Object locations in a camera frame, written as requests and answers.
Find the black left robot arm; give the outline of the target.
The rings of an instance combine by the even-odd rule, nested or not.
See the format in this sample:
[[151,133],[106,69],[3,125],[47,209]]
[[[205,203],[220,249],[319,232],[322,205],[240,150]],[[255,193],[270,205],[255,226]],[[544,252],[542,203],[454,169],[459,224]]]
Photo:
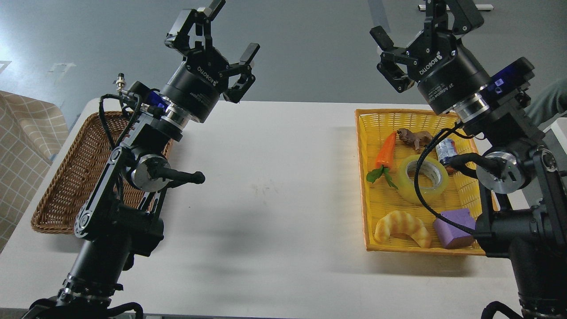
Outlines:
[[74,234],[84,245],[58,295],[35,301],[25,319],[113,319],[126,312],[144,317],[139,303],[111,307],[111,297],[122,290],[119,277],[136,255],[150,256],[164,238],[160,212],[167,190],[205,181],[200,171],[172,169],[164,149],[182,139],[189,121],[206,121],[220,97],[238,103],[255,81],[259,44],[249,44],[236,63],[213,45],[211,23],[224,5],[213,0],[180,12],[164,44],[183,60],[162,89],[140,82],[126,89],[120,73],[117,93],[100,97],[98,115],[111,154],[75,220]]

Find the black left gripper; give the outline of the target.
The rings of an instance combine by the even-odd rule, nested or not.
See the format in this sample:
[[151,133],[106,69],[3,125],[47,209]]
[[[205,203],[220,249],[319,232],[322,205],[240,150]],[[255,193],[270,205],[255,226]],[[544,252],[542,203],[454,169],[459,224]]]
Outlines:
[[[252,74],[253,58],[260,44],[250,43],[238,63],[229,65],[227,59],[213,48],[211,22],[225,6],[225,0],[213,0],[209,6],[184,9],[176,18],[165,37],[165,45],[183,56],[195,49],[212,51],[207,60],[200,50],[183,57],[178,69],[160,94],[187,111],[192,121],[204,123],[214,109],[222,93],[225,101],[239,103],[256,80]],[[228,88],[230,77],[239,75],[235,84]]]

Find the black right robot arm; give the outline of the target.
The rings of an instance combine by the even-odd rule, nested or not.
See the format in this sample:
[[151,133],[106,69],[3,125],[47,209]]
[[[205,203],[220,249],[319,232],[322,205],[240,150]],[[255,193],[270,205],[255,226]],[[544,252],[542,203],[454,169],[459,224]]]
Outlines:
[[472,234],[488,258],[512,263],[522,313],[500,302],[482,318],[501,312],[514,319],[566,317],[566,188],[544,133],[525,113],[533,65],[524,57],[488,75],[462,44],[483,25],[471,0],[428,0],[423,30],[406,47],[396,47],[382,26],[370,34],[381,49],[377,70],[402,93],[413,85],[437,115],[454,112],[459,123],[442,129],[424,154],[462,129],[490,142],[484,154],[459,154],[451,165],[479,183],[482,213]]

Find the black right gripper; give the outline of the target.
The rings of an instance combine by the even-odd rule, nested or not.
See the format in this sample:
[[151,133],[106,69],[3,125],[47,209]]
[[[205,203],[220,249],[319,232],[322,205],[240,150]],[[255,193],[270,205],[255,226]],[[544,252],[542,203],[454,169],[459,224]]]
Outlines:
[[408,48],[396,47],[382,26],[371,28],[370,35],[381,50],[377,71],[398,93],[417,86],[440,114],[479,92],[491,79],[461,39],[485,20],[473,0],[425,2],[424,31]]

